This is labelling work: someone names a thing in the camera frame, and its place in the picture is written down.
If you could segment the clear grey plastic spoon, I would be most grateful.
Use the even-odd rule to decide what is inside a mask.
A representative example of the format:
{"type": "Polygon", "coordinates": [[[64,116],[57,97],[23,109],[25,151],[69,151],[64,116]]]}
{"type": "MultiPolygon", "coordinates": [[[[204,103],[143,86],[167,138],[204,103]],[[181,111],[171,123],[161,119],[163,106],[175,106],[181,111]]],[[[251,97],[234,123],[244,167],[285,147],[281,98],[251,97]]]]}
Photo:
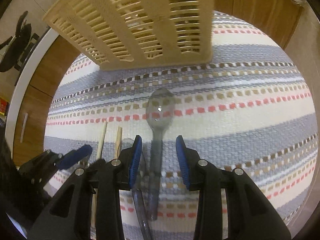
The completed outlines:
{"type": "Polygon", "coordinates": [[[168,89],[159,88],[150,95],[146,108],[146,119],[152,130],[147,211],[147,216],[150,221],[157,220],[162,170],[163,135],[172,123],[174,109],[174,96],[168,89]]]}

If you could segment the wooden chopstick on mat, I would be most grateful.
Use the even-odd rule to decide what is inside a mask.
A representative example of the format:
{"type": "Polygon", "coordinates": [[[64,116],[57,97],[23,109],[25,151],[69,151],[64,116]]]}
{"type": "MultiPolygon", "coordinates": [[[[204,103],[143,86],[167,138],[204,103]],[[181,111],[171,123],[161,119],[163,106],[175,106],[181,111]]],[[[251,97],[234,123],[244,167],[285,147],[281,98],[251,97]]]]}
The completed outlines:
{"type": "Polygon", "coordinates": [[[121,141],[122,141],[122,127],[118,127],[117,129],[117,137],[116,137],[116,143],[115,143],[115,153],[114,157],[118,158],[121,152],[121,141]]]}
{"type": "Polygon", "coordinates": [[[100,140],[99,140],[98,147],[97,147],[97,155],[96,155],[97,160],[100,159],[101,155],[102,155],[106,129],[107,129],[107,122],[105,121],[103,123],[103,129],[102,129],[100,140]]]}

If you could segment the striped woven table mat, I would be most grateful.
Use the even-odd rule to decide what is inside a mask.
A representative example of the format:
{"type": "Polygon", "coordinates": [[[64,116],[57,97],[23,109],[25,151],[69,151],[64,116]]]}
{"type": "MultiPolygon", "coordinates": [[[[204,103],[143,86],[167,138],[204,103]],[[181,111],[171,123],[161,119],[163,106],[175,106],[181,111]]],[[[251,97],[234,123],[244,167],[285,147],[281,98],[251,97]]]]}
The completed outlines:
{"type": "Polygon", "coordinates": [[[318,127],[312,94],[280,46],[253,25],[215,11],[213,59],[208,64],[105,72],[85,55],[69,67],[54,95],[44,148],[56,153],[103,140],[111,160],[117,131],[122,147],[142,137],[150,155],[146,120],[150,95],[161,87],[175,97],[163,137],[158,217],[154,239],[192,239],[198,193],[186,190],[175,141],[218,168],[243,168],[285,223],[306,198],[317,163],[318,127]]]}

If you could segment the beige slotted utensil basket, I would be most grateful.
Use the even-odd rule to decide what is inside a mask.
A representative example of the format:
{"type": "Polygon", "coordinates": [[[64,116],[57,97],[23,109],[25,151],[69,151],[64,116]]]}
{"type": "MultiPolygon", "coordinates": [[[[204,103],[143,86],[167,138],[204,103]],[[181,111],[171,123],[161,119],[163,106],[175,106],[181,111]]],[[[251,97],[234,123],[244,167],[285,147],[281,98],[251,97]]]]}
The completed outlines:
{"type": "Polygon", "coordinates": [[[102,70],[212,59],[214,0],[58,0],[43,17],[102,70]]]}

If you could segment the wooden base cabinets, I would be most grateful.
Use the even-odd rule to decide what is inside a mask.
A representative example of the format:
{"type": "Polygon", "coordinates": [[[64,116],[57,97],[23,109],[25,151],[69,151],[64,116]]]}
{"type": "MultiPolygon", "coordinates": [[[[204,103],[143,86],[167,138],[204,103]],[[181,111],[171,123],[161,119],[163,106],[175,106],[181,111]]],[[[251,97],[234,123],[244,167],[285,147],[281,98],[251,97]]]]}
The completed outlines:
{"type": "MultiPolygon", "coordinates": [[[[295,32],[302,0],[215,0],[215,9],[258,27],[282,49],[295,32]]],[[[79,51],[48,30],[33,48],[17,82],[9,108],[6,140],[22,165],[43,150],[49,106],[63,75],[79,51]]]]}

